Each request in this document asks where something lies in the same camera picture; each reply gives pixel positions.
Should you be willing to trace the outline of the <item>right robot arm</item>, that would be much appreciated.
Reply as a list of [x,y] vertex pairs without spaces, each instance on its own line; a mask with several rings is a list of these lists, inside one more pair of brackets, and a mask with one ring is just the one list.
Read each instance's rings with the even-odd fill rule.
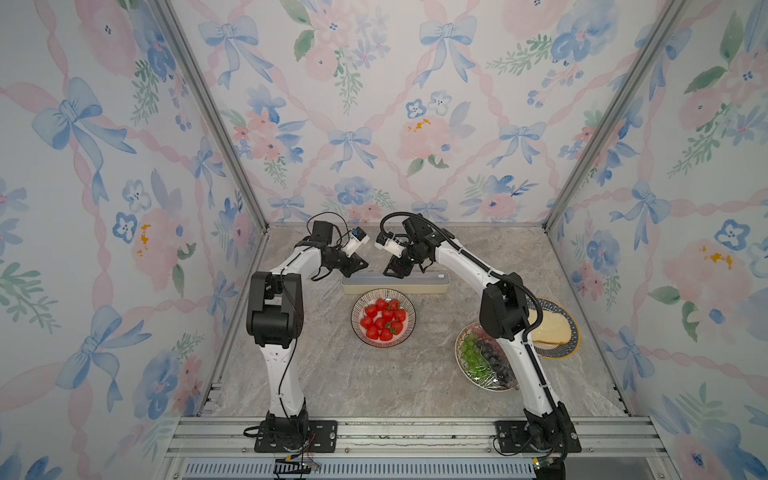
[[480,297],[480,324],[497,341],[517,378],[532,443],[539,451],[559,453],[564,461],[575,431],[533,346],[532,333],[543,322],[543,308],[522,278],[488,265],[421,214],[384,216],[375,246],[391,254],[386,276],[403,279],[415,267],[425,271],[439,264],[474,288]]

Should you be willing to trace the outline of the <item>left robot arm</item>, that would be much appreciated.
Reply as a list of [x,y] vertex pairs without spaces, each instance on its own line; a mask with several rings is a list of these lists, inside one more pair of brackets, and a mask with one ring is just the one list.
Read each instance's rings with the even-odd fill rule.
[[310,445],[313,423],[294,362],[305,320],[303,284],[322,270],[349,278],[368,267],[357,254],[367,233],[356,227],[334,241],[336,230],[331,222],[314,221],[283,262],[251,276],[245,326],[266,362],[270,391],[265,419],[244,430],[258,453],[295,455]]

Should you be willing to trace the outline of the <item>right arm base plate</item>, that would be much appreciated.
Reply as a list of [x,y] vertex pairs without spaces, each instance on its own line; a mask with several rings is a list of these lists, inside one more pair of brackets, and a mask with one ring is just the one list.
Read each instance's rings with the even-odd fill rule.
[[564,430],[559,424],[546,427],[526,420],[497,420],[493,426],[495,448],[503,454],[560,453],[564,447],[569,454],[582,452],[580,438],[570,420]]

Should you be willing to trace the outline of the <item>cream plastic wrap dispenser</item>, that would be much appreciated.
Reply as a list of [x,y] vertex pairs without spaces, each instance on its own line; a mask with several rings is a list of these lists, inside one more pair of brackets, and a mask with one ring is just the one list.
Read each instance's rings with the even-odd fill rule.
[[406,295],[445,294],[451,280],[447,272],[414,273],[403,279],[385,276],[374,271],[358,272],[343,278],[342,290],[348,295],[364,294],[378,289],[396,290]]

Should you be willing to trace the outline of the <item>glass bowl of strawberries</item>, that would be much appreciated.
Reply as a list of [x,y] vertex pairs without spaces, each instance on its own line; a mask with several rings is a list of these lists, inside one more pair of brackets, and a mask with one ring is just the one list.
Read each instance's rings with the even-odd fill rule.
[[393,289],[375,289],[360,296],[352,307],[353,333],[375,348],[402,344],[416,325],[416,311],[411,300]]

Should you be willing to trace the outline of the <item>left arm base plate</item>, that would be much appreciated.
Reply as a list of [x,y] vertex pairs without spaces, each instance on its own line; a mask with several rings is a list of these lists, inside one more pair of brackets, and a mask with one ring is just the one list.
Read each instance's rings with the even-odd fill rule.
[[335,420],[263,420],[255,433],[256,453],[334,453],[338,439]]

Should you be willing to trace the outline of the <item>bread slices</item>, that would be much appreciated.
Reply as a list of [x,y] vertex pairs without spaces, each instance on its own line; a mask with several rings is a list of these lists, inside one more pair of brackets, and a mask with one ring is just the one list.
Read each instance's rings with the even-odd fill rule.
[[569,317],[559,312],[542,311],[541,323],[529,334],[538,344],[552,347],[567,344],[572,337]]

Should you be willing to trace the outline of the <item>aluminium front rail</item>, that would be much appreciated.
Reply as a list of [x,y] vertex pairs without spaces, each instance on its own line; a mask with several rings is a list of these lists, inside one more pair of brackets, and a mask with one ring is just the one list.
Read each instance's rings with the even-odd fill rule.
[[179,422],[158,479],[677,479],[647,417],[578,417],[560,453],[525,445],[519,421],[340,418],[302,454],[259,452],[248,417]]

